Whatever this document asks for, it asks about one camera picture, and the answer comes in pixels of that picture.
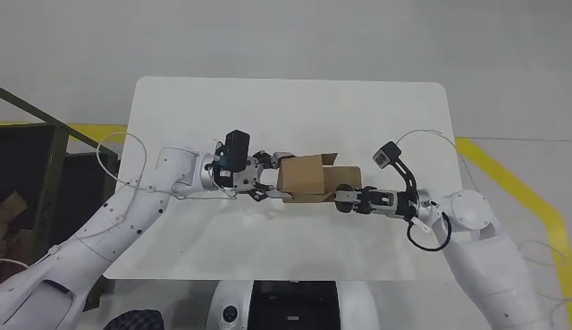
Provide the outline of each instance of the white cable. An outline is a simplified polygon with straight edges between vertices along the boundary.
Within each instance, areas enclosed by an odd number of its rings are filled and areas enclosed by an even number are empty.
[[[520,244],[518,244],[518,251],[521,252],[522,254],[522,249],[524,247],[525,244],[527,243],[536,243],[536,244],[540,244],[541,246],[544,246],[550,250],[552,250],[553,252],[557,253],[561,258],[562,258],[562,263],[558,263],[558,264],[552,264],[552,263],[546,263],[546,262],[541,262],[538,261],[536,259],[532,259],[529,257],[526,257],[524,254],[522,255],[522,258],[526,261],[529,261],[531,263],[534,263],[538,266],[543,266],[543,267],[563,267],[566,262],[569,261],[568,257],[562,253],[561,251],[557,250],[556,248],[552,247],[550,244],[546,244],[543,241],[537,241],[537,240],[526,240],[526,241],[521,241]],[[551,295],[546,295],[542,292],[538,292],[537,290],[534,290],[536,292],[537,295],[548,299],[548,300],[552,300],[552,301],[557,301],[558,303],[556,305],[554,305],[550,311],[550,313],[548,314],[549,320],[551,321],[551,328],[554,328],[554,312],[556,310],[558,310],[559,308],[563,307],[564,305],[572,302],[572,298],[559,298],[559,297],[554,297]]]
[[[18,260],[14,260],[14,259],[0,258],[0,262],[14,263],[14,264],[17,264],[19,266],[25,267],[26,269],[29,268],[26,263],[23,263],[23,262],[20,262]]]
[[[141,147],[143,148],[143,155],[144,155],[143,166],[141,167],[141,172],[139,173],[139,177],[136,180],[136,182],[137,182],[136,185],[132,185],[132,184],[130,184],[130,182],[126,182],[124,180],[121,180],[119,177],[112,174],[109,170],[107,170],[107,168],[104,166],[103,162],[101,161],[101,158],[99,156],[99,154],[100,154],[99,149],[101,148],[102,143],[113,135],[129,135],[133,139],[135,139],[139,143],[139,145],[141,145]],[[127,186],[127,187],[131,187],[134,190],[144,190],[145,192],[148,192],[147,189],[145,189],[143,187],[139,187],[139,185],[141,184],[141,179],[143,178],[143,173],[145,172],[145,167],[147,166],[147,148],[145,147],[145,143],[143,143],[143,141],[140,138],[138,138],[137,136],[133,135],[130,132],[126,132],[126,131],[117,131],[117,132],[112,132],[112,133],[106,135],[97,143],[96,158],[97,158],[97,162],[99,163],[99,166],[101,166],[101,168],[105,171],[105,173],[107,173],[109,176],[111,176],[118,183],[120,183],[124,186]],[[211,181],[217,187],[217,189],[221,190],[227,197],[189,197],[189,196],[179,197],[172,190],[171,190],[171,192],[167,192],[164,190],[153,190],[151,193],[164,193],[164,194],[167,194],[169,196],[173,196],[177,200],[184,200],[184,199],[236,199],[236,195],[229,196],[222,187],[220,187],[218,184],[216,184],[215,179],[212,177],[212,175],[210,173],[209,173],[209,175],[211,176]]]
[[[433,130],[433,129],[415,129],[412,131],[409,131],[407,133],[405,133],[405,135],[401,136],[396,142],[395,145],[398,145],[400,143],[400,141],[402,141],[403,139],[405,139],[406,136],[416,133],[416,132],[427,132],[430,133],[432,135],[438,136],[442,139],[447,140],[447,142],[450,143],[450,145],[455,149],[455,152],[457,152],[458,157],[460,157],[461,161],[463,162],[463,165],[465,166],[465,169],[467,170],[467,175],[469,180],[471,180],[471,183],[473,184],[473,188],[475,189],[475,191],[479,192],[479,189],[476,187],[475,184],[475,180],[473,180],[473,176],[471,175],[471,172],[468,171],[468,165],[467,165],[467,161],[465,161],[465,158],[458,152],[457,146],[455,145],[455,143],[451,140],[449,140],[449,138],[447,138],[442,132],[437,131],[437,130]]]

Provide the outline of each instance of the box flap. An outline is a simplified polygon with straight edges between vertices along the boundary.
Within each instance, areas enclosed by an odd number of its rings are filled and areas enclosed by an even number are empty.
[[[282,160],[277,187],[278,190],[288,193],[324,194],[322,156],[312,155]]]
[[[336,157],[338,157],[337,152],[332,152],[331,154],[322,154],[322,165],[324,166],[331,166],[336,161]]]

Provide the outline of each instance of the black panel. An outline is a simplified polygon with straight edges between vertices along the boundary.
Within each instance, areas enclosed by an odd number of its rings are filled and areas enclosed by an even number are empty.
[[[340,330],[335,282],[254,282],[248,330]]]
[[[54,133],[44,124],[0,128],[0,200],[16,190],[28,204],[10,222],[13,229],[34,227]]]

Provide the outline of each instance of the circular sensor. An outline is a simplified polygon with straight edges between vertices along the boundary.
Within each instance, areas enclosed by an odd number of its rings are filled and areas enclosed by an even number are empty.
[[[233,307],[232,305],[229,305],[228,307],[224,308],[223,310],[223,320],[227,323],[233,323],[236,318],[239,317],[239,310],[236,309],[236,307]]]

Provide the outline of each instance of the wire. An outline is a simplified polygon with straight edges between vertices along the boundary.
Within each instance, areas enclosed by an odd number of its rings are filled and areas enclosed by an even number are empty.
[[[447,238],[445,239],[445,241],[443,242],[442,245],[440,245],[437,248],[427,248],[427,247],[420,245],[416,241],[414,241],[413,238],[411,237],[411,228],[413,228],[413,222],[409,222],[407,236],[408,236],[408,240],[411,242],[411,244],[418,247],[420,250],[429,251],[429,252],[437,252],[437,251],[443,250],[445,247],[447,247],[447,245],[450,242],[450,237],[453,233],[453,227],[450,224],[449,217],[444,212],[442,213],[442,217],[445,220],[445,224],[447,224]]]
[[[437,131],[437,130],[433,130],[433,129],[415,129],[412,131],[407,132],[405,135],[401,136],[396,142],[395,145],[398,145],[400,143],[400,141],[402,141],[403,139],[405,139],[406,136],[416,133],[416,132],[427,132],[430,133],[432,135],[438,136],[442,139],[447,140],[447,142],[449,142],[449,144],[455,149],[455,152],[457,152],[457,156],[460,157],[461,161],[463,162],[463,166],[465,167],[465,169],[467,170],[467,174],[468,174],[468,178],[469,180],[471,180],[471,183],[473,184],[473,188],[475,189],[475,191],[479,192],[479,189],[476,187],[475,184],[475,180],[473,180],[473,175],[471,175],[471,172],[468,170],[468,165],[467,165],[467,161],[465,160],[465,158],[458,152],[457,146],[455,145],[455,143],[453,141],[451,141],[449,138],[447,138],[445,135],[443,135],[442,132]]]
[[[545,263],[545,262],[541,262],[538,261],[536,259],[532,259],[532,258],[528,258],[526,257],[524,254],[522,255],[522,258],[524,258],[525,260],[531,262],[531,263],[535,263],[536,265],[539,266],[544,266],[544,267],[563,267],[567,260],[566,260],[566,256],[564,255],[564,253],[562,253],[561,251],[557,250],[556,248],[552,247],[550,244],[546,244],[542,241],[537,241],[537,240],[526,240],[526,241],[521,241],[520,244],[518,244],[518,251],[522,253],[522,249],[524,248],[525,244],[527,243],[536,243],[536,244],[540,244],[541,246],[544,246],[546,248],[549,248],[550,250],[552,250],[553,252],[557,253],[561,258],[562,258],[562,263],[561,264],[552,264],[552,263]]]
[[[126,181],[124,181],[124,180],[121,180],[119,177],[115,176],[113,173],[111,173],[111,172],[105,167],[105,165],[104,165],[103,162],[101,161],[101,157],[100,157],[101,151],[100,151],[99,149],[101,148],[102,143],[103,143],[105,140],[107,140],[107,139],[109,139],[110,137],[112,137],[113,135],[119,135],[119,134],[131,136],[131,137],[132,137],[133,139],[135,139],[135,140],[139,143],[139,145],[141,145],[141,147],[143,148],[143,156],[144,156],[143,166],[141,166],[141,172],[139,173],[139,177],[138,177],[137,180],[136,180],[136,183],[137,183],[136,185],[132,185],[130,182],[126,182]],[[132,189],[134,189],[134,190],[144,190],[145,192],[149,192],[148,189],[143,188],[143,187],[139,187],[139,185],[141,184],[141,179],[143,178],[143,173],[145,172],[145,167],[147,166],[147,148],[145,147],[145,143],[144,143],[140,138],[138,138],[137,136],[133,135],[133,134],[130,133],[130,132],[126,132],[126,131],[112,132],[112,133],[110,133],[110,134],[104,136],[104,137],[97,143],[96,158],[97,158],[97,162],[99,163],[99,166],[105,171],[105,173],[107,173],[109,176],[111,176],[111,177],[112,177],[114,180],[116,180],[118,183],[120,183],[120,184],[122,184],[122,185],[124,185],[124,186],[130,187],[130,188],[132,188]],[[167,194],[167,195],[169,195],[169,196],[173,196],[173,197],[176,198],[177,200],[184,200],[184,199],[236,199],[236,194],[235,194],[234,196],[229,196],[229,195],[226,193],[225,189],[222,188],[221,186],[219,186],[219,185],[215,182],[215,179],[214,179],[214,177],[213,177],[213,175],[212,175],[211,173],[209,173],[209,176],[211,177],[211,181],[213,182],[214,186],[215,186],[218,190],[221,190],[227,197],[189,197],[189,196],[187,196],[187,197],[180,197],[180,196],[177,196],[177,195],[175,194],[175,192],[172,190],[172,188],[171,188],[171,191],[170,191],[170,192],[164,191],[164,190],[153,190],[153,191],[150,191],[150,193],[164,193],[164,194]]]
[[[29,268],[29,266],[26,263],[23,263],[23,262],[20,262],[18,260],[14,260],[14,259],[0,258],[0,262],[14,263],[14,264],[17,264],[19,266],[25,267],[26,269]]]
[[[546,262],[541,262],[538,261],[536,259],[532,259],[529,257],[526,257],[524,254],[522,254],[522,249],[524,248],[525,244],[527,243],[536,243],[536,244],[540,244],[541,246],[544,246],[550,250],[552,250],[553,252],[557,253],[561,258],[562,258],[562,262],[559,264],[552,264],[552,263],[546,263]],[[562,253],[561,251],[557,250],[556,248],[552,247],[550,244],[546,244],[542,241],[537,241],[537,240],[526,240],[526,241],[521,241],[520,244],[518,244],[518,251],[521,252],[522,254],[522,258],[526,261],[529,261],[531,263],[534,263],[538,266],[543,266],[543,267],[563,267],[567,261],[569,261],[568,257],[566,255],[564,255],[564,253]],[[564,305],[572,302],[572,298],[559,298],[559,297],[554,297],[551,295],[546,295],[542,292],[538,292],[537,290],[534,290],[536,292],[536,294],[538,296],[541,296],[545,299],[548,300],[552,300],[552,301],[557,301],[558,303],[556,305],[554,305],[550,311],[550,313],[548,314],[549,320],[551,321],[551,328],[554,328],[554,312],[556,312],[556,310],[558,310],[559,308],[563,307]]]

